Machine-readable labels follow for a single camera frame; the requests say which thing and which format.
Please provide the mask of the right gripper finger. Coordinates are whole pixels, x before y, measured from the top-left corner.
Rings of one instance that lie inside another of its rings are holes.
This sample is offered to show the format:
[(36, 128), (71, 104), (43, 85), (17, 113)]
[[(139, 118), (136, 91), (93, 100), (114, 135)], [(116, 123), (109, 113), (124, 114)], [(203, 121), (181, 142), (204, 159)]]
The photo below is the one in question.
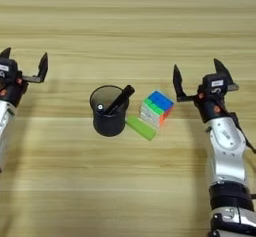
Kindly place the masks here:
[(216, 70), (216, 76), (218, 78), (224, 78), (227, 81), (228, 85), (233, 85), (234, 81), (229, 70), (225, 67), (225, 65), (218, 59), (214, 58), (214, 66)]
[(182, 88), (182, 76), (177, 65), (174, 65), (173, 69), (173, 85), (175, 88), (177, 101), (183, 102), (186, 99), (186, 94)]

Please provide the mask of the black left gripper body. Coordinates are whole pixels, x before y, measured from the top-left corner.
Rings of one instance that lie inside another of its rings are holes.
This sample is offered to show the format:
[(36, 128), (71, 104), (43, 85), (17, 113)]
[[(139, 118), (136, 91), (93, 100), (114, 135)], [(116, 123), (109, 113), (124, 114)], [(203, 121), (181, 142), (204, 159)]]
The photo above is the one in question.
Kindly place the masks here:
[(17, 107), (30, 83), (42, 83), (43, 76), (25, 76), (21, 71), (12, 77), (0, 77), (0, 101), (5, 101)]

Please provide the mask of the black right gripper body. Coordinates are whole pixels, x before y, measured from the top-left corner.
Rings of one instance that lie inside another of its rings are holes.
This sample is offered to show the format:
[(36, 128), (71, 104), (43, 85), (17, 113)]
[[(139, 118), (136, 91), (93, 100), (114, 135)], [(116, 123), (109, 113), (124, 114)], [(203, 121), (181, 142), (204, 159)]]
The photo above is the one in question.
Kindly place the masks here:
[(235, 112), (229, 112), (225, 106), (224, 97), (229, 91), (236, 91), (239, 89), (237, 84), (222, 85), (219, 87), (210, 87), (201, 84), (198, 87), (197, 94), (192, 96), (185, 96), (184, 102), (193, 101), (194, 105), (199, 110), (200, 116), (204, 123), (210, 120), (230, 117), (235, 122), (238, 121)]

